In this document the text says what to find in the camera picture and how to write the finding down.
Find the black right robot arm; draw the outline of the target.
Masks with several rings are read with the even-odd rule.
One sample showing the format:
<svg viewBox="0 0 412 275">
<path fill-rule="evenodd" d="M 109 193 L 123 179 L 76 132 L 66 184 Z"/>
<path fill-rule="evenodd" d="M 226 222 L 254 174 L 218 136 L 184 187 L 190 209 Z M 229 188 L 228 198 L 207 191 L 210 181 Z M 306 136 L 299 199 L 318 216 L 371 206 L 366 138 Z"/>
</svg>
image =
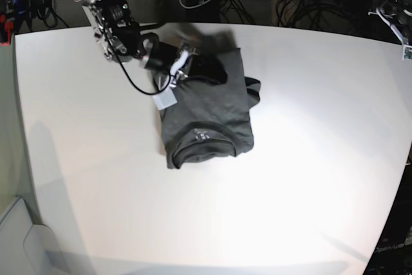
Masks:
<svg viewBox="0 0 412 275">
<path fill-rule="evenodd" d="M 184 65 L 188 51 L 162 42 L 153 32 L 165 25 L 166 19 L 141 25 L 132 17 L 127 0 L 74 1 L 82 4 L 107 60 L 124 64 L 134 59 L 145 69 L 172 73 Z"/>
</svg>

